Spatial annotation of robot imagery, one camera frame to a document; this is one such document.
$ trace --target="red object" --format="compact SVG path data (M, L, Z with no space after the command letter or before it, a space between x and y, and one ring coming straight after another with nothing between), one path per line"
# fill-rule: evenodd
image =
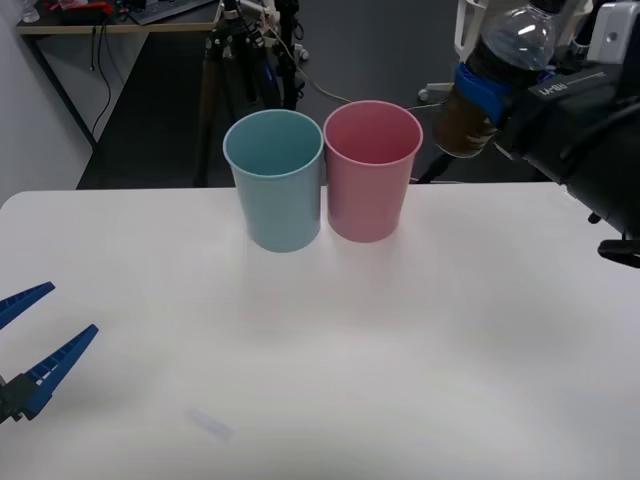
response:
M91 2L85 5L78 5L75 7L68 8L67 10L88 10L88 9L98 9L101 10L105 15L111 15L113 13L113 5L108 2Z

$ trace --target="brown liquid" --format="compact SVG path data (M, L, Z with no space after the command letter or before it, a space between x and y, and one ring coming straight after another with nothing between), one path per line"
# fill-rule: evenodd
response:
M433 124L436 145L460 158L479 154L495 133L484 110L463 97L455 86Z

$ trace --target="pink cup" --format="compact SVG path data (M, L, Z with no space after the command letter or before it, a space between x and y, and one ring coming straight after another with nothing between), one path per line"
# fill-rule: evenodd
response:
M329 224L354 242L393 233L411 179L422 127L405 109L386 102L354 102L324 124Z

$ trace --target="white table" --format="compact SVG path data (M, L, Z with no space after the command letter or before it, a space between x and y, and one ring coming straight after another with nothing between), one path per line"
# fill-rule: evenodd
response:
M273 254L233 190L18 195L0 298L57 289L0 372L100 333L0 426L0 477L638 478L640 274L588 213L555 185L411 187L383 242L325 224Z

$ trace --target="wooden desk edge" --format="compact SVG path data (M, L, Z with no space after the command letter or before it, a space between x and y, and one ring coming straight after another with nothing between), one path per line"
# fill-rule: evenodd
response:
M158 23L150 25L107 25L106 33L171 33L171 32L209 32L213 29L213 22L200 23ZM93 25L55 25L17 26L19 35L81 35L90 34Z

